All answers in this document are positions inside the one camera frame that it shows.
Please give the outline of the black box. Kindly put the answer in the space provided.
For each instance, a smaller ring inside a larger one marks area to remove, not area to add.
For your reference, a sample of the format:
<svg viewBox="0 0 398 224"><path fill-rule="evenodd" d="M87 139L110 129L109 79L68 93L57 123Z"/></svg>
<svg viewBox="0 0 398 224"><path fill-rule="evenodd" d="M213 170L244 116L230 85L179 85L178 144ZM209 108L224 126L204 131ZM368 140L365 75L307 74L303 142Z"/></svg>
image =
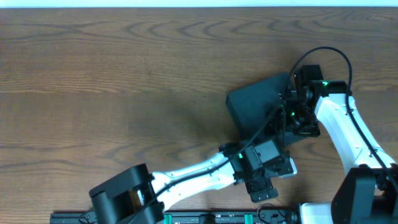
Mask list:
<svg viewBox="0 0 398 224"><path fill-rule="evenodd" d="M281 73L228 93L226 107L236 125L240 140L250 139L271 111L280 105L280 95L285 90L288 76L288 73ZM255 145L272 141L280 146L281 140L285 139L287 146L316 133L310 124L299 126L298 119L289 106L285 112L285 131L282 130L282 115L278 111L253 140Z"/></svg>

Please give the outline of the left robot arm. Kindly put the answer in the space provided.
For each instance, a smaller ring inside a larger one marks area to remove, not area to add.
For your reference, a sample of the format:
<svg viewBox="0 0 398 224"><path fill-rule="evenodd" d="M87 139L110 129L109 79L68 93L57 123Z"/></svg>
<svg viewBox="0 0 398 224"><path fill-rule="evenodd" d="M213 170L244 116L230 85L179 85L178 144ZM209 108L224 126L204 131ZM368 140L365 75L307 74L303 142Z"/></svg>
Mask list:
<svg viewBox="0 0 398 224"><path fill-rule="evenodd" d="M170 207L193 195L244 183L251 201L278 197L273 177L295 176L288 152L274 140L231 142L209 159L183 169L150 173L133 166L90 190L99 223L156 223Z"/></svg>

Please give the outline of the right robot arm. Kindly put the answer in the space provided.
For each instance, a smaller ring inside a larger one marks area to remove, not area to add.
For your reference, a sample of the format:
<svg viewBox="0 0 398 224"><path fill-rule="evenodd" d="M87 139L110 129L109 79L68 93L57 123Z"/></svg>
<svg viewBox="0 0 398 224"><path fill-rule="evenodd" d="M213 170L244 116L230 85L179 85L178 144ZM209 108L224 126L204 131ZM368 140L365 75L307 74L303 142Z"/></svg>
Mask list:
<svg viewBox="0 0 398 224"><path fill-rule="evenodd" d="M283 99L281 133L317 137L322 124L345 171L331 202L299 206L298 223L397 223L397 162L361 118L349 83L326 80L320 66L304 65Z"/></svg>

